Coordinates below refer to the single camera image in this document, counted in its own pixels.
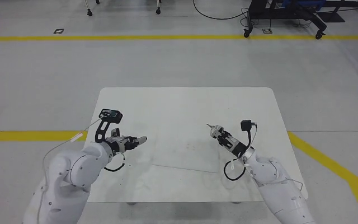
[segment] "yellow stripe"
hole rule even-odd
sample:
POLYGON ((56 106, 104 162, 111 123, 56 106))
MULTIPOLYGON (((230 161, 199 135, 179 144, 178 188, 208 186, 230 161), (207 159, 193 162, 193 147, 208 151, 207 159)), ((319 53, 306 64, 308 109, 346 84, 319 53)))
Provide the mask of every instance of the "yellow stripe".
MULTIPOLYGON (((115 40, 243 40, 242 34, 0 36, 0 41, 115 41, 115 40)), ((247 40, 315 40, 314 35, 250 35, 247 40)), ((358 40, 358 35, 326 35, 322 40, 358 40)))
MULTIPOLYGON (((0 131, 0 142, 62 142, 78 134, 79 130, 0 131)), ((87 131, 78 141, 85 141, 87 131)))
POLYGON ((325 154, 321 153, 319 150, 317 150, 307 142, 303 141, 292 132, 288 132, 288 135, 291 143, 295 147, 305 152, 308 156, 315 159, 317 162, 331 170, 333 173, 340 176, 342 179, 346 180, 351 187, 353 194, 356 197, 356 200, 358 201, 358 176, 356 176, 354 173, 350 172, 348 169, 344 168, 325 154))
MULTIPOLYGON (((61 142, 69 140, 80 131, 78 130, 25 130, 25 131, 0 131, 0 142, 61 142)), ((346 180, 356 200, 358 201, 358 177, 333 161, 331 158, 321 153, 319 150, 297 137, 292 132, 288 132, 292 145, 305 152, 308 156, 346 180)), ((85 141, 87 132, 77 141, 85 141)))

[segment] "blue object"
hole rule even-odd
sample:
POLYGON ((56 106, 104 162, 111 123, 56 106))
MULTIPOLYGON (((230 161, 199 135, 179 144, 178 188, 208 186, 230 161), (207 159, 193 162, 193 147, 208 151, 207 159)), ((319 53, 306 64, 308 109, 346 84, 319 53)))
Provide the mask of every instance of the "blue object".
MULTIPOLYGON (((284 8, 286 8, 287 6, 290 5, 292 0, 284 0, 282 3, 282 6, 284 8)), ((297 4, 299 4, 300 6, 303 7, 316 7, 316 11, 321 10, 321 8, 323 7, 323 5, 325 4, 326 0, 316 0, 316 1, 300 1, 297 0, 297 4)))

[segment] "black mount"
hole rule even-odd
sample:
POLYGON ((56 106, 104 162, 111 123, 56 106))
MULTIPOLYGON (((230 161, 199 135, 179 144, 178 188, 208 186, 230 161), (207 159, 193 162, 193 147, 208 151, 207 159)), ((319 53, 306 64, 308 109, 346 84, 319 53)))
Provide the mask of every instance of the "black mount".
POLYGON ((111 123, 119 124, 123 117, 123 114, 118 110, 102 109, 98 116, 101 118, 101 124, 98 126, 95 135, 95 141, 101 143, 106 139, 106 132, 111 123))

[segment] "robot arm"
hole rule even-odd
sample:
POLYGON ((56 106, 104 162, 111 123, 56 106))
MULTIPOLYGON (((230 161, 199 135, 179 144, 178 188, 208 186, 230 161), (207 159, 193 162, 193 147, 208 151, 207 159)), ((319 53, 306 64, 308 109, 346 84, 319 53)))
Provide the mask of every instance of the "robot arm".
MULTIPOLYGON (((242 130, 249 132, 251 127, 245 128, 247 125, 243 125, 243 122, 242 130)), ((251 121, 245 121, 244 124, 247 122, 250 122, 250 125, 257 125, 251 121)), ((244 164, 256 182, 269 210, 282 224, 315 224, 300 189, 294 183, 295 180, 291 179, 276 159, 257 155, 256 150, 250 145, 250 135, 249 144, 245 146, 230 133, 224 131, 223 127, 209 126, 211 127, 210 135, 244 164)))
POLYGON ((105 130, 100 129, 102 125, 98 130, 103 138, 98 138, 96 134, 96 143, 79 152, 61 151, 53 158, 48 169, 47 184, 44 179, 37 187, 25 212, 23 224, 76 224, 90 196, 91 185, 101 170, 106 169, 106 165, 117 154, 132 150, 147 140, 146 137, 120 137, 118 128, 111 132, 111 137, 105 138, 109 124, 105 130))

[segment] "gray floor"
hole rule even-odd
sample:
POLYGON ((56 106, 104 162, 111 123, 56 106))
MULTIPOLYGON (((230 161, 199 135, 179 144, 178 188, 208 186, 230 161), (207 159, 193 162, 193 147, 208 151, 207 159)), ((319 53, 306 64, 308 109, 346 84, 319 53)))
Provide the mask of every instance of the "gray floor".
MULTIPOLYGON (((198 0, 212 16, 250 1, 198 0)), ((0 35, 242 34, 238 20, 198 15, 190 0, 103 1, 87 17, 80 0, 0 1, 0 35)), ((357 34, 358 13, 328 34, 357 34)), ((274 34, 315 34, 273 21, 274 34)), ((268 21, 260 21, 254 34, 268 21)), ((287 130, 358 175, 358 42, 155 40, 0 42, 0 130, 79 130, 103 87, 270 87, 287 130)), ((1 223, 21 223, 55 142, 0 143, 1 223)), ((73 147, 80 149, 83 143, 73 147)), ((317 223, 356 223, 348 184, 295 149, 317 223)), ((79 223, 279 223, 264 203, 88 203, 79 223)))

